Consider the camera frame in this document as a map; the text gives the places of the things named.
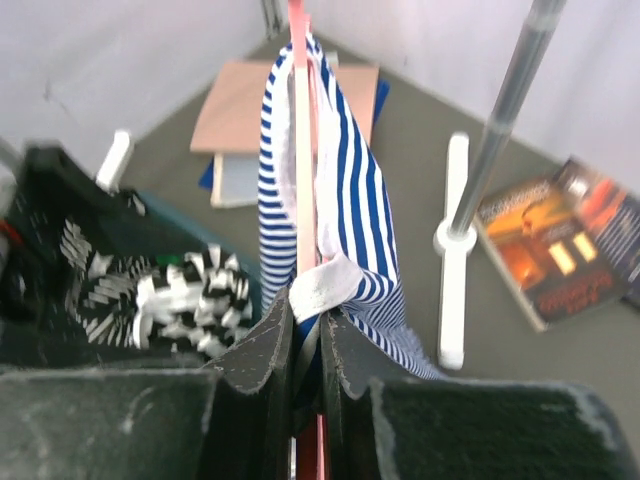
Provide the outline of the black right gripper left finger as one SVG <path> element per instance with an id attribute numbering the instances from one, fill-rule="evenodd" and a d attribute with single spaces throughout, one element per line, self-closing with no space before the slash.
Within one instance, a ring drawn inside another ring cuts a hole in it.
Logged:
<path id="1" fill-rule="evenodd" d="M 199 366 L 1 325 L 5 479 L 285 479 L 294 319 L 286 291 Z"/>

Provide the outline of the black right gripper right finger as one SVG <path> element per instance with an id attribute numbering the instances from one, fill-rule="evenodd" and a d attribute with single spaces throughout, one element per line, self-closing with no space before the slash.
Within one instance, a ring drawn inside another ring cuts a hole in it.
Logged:
<path id="1" fill-rule="evenodd" d="M 631 479 L 611 410 L 562 383 L 424 380 L 349 320 L 321 321 L 335 479 Z"/>

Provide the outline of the pink plastic hanger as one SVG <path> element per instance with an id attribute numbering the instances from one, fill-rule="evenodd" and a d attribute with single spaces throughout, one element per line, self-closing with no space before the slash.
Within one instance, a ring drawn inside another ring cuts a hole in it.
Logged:
<path id="1" fill-rule="evenodd" d="M 288 17 L 294 58 L 295 147 L 297 195 L 297 273 L 316 266 L 314 157 L 306 31 L 309 25 L 304 3 L 290 1 Z M 330 473 L 325 453 L 325 419 L 318 415 L 300 438 L 297 450 L 300 479 L 327 480 Z"/>

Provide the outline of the blue white striped tank top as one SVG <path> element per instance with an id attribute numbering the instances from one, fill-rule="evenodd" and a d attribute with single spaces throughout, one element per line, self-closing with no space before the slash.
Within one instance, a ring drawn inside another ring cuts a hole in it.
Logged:
<path id="1" fill-rule="evenodd" d="M 282 289 L 297 323 L 292 407 L 319 401 L 318 316 L 341 310 L 370 342 L 413 375 L 439 379 L 406 321 L 391 204 L 382 170 L 361 132 L 320 43 L 307 38 L 315 75 L 319 153 L 315 178 L 318 252 L 324 261 L 297 271 L 292 48 L 281 49 L 266 81 L 258 177 L 262 307 Z"/>

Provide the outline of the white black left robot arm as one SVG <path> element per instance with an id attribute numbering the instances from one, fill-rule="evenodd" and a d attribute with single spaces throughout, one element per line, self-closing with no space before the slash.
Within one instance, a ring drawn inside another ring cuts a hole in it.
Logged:
<path id="1" fill-rule="evenodd" d="M 28 147 L 1 215 L 1 233 L 9 241 L 1 319 L 39 340 L 85 345 L 86 332 L 68 305 L 85 269 L 62 252 L 65 226 L 78 226 L 91 245 L 108 250 L 113 243 L 100 220 L 127 210 L 123 197 L 96 185 L 62 147 Z"/>

